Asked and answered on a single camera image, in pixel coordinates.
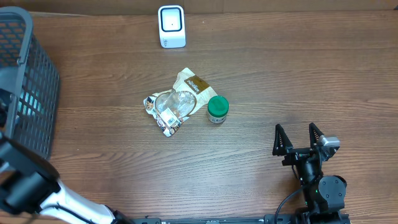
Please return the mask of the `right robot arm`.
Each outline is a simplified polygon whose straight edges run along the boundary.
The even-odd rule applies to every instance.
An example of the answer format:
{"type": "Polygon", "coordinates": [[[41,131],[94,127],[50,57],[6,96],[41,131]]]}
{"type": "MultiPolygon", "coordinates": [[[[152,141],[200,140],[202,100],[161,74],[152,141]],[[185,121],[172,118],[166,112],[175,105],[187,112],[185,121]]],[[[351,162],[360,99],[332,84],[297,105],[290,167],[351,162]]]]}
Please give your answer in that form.
{"type": "Polygon", "coordinates": [[[283,166],[292,168],[300,188],[288,195],[277,207],[275,214],[267,216],[271,223],[350,223],[349,215],[342,214],[345,207],[347,183],[339,175],[325,175],[322,165],[340,148],[336,136],[324,135],[314,123],[309,124],[310,146],[295,148],[280,124],[275,126],[272,154],[282,156],[283,166]],[[305,206],[290,215],[281,215],[284,204],[302,193],[305,206]]]}

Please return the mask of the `green lid jar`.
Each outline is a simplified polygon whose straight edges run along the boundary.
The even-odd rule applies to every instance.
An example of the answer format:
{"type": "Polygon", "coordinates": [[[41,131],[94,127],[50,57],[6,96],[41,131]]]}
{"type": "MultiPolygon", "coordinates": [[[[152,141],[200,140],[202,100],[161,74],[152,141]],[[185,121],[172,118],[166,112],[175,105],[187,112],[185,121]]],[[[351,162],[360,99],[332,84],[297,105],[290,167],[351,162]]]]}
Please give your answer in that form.
{"type": "Polygon", "coordinates": [[[229,111],[228,100],[220,95],[212,97],[207,104],[207,117],[212,123],[225,121],[229,111]]]}

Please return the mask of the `teal tissue pack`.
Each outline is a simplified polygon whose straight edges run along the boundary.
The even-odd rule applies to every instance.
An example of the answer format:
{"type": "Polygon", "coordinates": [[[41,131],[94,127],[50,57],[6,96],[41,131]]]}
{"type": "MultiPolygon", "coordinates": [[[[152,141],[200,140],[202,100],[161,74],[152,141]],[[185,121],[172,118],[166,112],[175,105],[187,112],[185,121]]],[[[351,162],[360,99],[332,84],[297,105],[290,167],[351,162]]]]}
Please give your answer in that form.
{"type": "Polygon", "coordinates": [[[22,91],[17,111],[26,116],[43,114],[43,106],[39,100],[39,96],[39,92],[33,91],[33,93],[29,93],[28,91],[22,91]]]}

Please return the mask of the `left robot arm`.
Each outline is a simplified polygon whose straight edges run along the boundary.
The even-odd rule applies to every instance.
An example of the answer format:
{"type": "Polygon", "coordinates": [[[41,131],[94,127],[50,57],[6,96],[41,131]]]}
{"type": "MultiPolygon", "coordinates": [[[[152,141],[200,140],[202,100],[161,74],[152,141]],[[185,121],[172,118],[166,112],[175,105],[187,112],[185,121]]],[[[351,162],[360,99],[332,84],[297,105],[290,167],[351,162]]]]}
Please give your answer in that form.
{"type": "Polygon", "coordinates": [[[1,210],[7,213],[36,213],[68,223],[132,223],[121,212],[66,187],[50,162],[3,134],[1,162],[2,172],[14,170],[1,182],[1,210]]]}

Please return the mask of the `beige brown snack pouch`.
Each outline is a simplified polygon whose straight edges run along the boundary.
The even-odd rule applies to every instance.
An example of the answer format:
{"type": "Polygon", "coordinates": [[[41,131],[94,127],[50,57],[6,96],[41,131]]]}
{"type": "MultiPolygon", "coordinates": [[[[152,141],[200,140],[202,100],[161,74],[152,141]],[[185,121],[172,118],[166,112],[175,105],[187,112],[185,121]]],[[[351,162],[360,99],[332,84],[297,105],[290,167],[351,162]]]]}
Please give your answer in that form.
{"type": "Polygon", "coordinates": [[[206,81],[189,68],[184,68],[177,74],[171,89],[148,96],[143,104],[162,133],[171,137],[186,120],[216,95],[216,91],[206,81]]]}

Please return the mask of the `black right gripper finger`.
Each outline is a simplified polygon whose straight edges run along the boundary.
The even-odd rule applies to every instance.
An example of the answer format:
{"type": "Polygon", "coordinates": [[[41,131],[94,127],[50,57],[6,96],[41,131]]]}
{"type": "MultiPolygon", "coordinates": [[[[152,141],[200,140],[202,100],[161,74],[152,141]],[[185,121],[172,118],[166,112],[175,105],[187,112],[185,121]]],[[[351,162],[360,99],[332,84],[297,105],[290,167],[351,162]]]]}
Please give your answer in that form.
{"type": "Polygon", "coordinates": [[[285,156],[292,149],[293,145],[287,137],[283,127],[280,124],[275,126],[275,139],[274,139],[274,147],[272,150],[273,156],[285,156]]]}
{"type": "Polygon", "coordinates": [[[309,134],[310,134],[310,147],[315,149],[320,146],[319,140],[322,138],[323,133],[318,129],[314,123],[309,124],[309,134]]]}

